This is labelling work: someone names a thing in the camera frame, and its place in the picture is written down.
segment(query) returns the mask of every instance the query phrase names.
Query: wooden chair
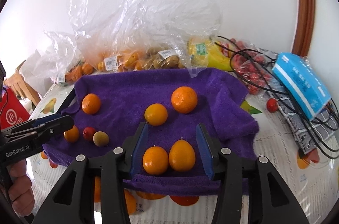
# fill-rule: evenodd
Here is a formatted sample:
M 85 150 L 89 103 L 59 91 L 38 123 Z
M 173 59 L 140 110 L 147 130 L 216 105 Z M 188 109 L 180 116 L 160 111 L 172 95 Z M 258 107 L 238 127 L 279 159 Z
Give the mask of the wooden chair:
M 15 73 L 7 78 L 3 83 L 10 87 L 16 95 L 19 95 L 23 99 L 30 99 L 35 106 L 37 106 L 40 101 L 39 94 L 31 88 L 31 86 L 26 83 L 23 77 L 19 74 L 18 70 L 21 65 L 19 65 L 19 67 L 15 70 Z

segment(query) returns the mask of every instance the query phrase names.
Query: wooden door frame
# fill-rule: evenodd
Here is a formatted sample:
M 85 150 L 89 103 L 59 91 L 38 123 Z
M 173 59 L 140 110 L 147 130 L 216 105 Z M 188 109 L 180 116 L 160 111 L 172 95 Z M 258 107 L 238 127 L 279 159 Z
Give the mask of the wooden door frame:
M 310 49 L 315 19 L 315 0 L 299 0 L 298 21 L 292 53 L 307 56 Z

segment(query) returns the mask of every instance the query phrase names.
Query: bag of oranges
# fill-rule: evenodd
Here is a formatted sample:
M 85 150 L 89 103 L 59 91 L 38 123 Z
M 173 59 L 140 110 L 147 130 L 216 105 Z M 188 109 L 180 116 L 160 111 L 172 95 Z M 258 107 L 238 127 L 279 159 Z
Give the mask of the bag of oranges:
M 71 0 L 68 16 L 78 49 L 101 72 L 187 68 L 195 77 L 187 43 L 221 25 L 213 0 Z
M 77 49 L 74 35 L 62 32 L 45 34 L 50 38 L 51 46 L 31 66 L 33 75 L 42 79 L 51 78 L 56 84 L 66 86 L 93 72 L 93 67 Z

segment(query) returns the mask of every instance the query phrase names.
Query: screw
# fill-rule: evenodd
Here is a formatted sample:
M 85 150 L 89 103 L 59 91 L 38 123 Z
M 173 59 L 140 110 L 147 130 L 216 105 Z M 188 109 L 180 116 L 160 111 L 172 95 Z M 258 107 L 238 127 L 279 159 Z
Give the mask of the screw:
M 259 161 L 263 164 L 266 164 L 268 162 L 268 159 L 265 156 L 260 156 Z
M 223 147 L 221 149 L 221 153 L 228 155 L 228 154 L 231 154 L 231 150 L 229 148 L 227 148 L 227 147 Z
M 83 154 L 79 154 L 76 158 L 75 158 L 75 160 L 77 160 L 78 162 L 81 162 L 81 161 L 83 161 L 85 159 L 85 156 L 83 155 Z
M 120 153 L 122 153 L 123 151 L 124 151 L 124 149 L 121 148 L 121 147 L 116 147 L 115 149 L 113 149 L 113 152 L 114 152 L 115 154 L 120 154 Z

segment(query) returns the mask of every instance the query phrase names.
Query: yellow package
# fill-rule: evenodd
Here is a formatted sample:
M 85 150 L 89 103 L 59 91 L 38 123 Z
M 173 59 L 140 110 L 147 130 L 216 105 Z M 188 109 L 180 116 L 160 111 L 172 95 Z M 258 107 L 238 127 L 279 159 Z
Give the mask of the yellow package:
M 219 47 L 211 39 L 191 37 L 188 52 L 192 66 L 214 67 L 223 71 L 232 71 L 229 58 L 225 57 Z

